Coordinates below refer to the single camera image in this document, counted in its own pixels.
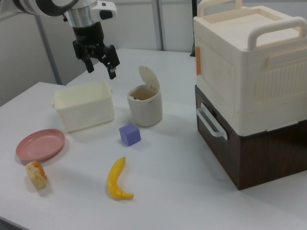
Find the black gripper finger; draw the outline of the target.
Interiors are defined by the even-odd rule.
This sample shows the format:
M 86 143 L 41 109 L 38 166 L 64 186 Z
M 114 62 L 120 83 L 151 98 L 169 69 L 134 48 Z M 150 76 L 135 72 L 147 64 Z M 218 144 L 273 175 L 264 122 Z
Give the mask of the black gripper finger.
M 86 66 L 86 69 L 88 71 L 88 73 L 92 73 L 94 71 L 94 66 L 93 66 L 93 63 L 91 61 L 90 58 L 85 58 L 83 60 L 83 62 L 85 63 L 85 66 Z
M 120 61 L 113 45 L 104 47 L 101 63 L 107 68 L 109 78 L 111 80 L 114 79 L 116 77 L 116 68 L 120 64 Z

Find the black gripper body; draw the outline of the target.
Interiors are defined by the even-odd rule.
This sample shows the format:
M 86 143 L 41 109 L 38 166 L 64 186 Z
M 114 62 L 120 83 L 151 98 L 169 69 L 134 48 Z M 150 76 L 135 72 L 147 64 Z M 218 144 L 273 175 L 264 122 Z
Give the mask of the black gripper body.
M 95 58 L 102 63 L 109 63 L 100 22 L 86 27 L 73 27 L 73 31 L 76 37 L 76 40 L 73 41 L 73 47 L 78 59 L 87 62 L 91 58 Z

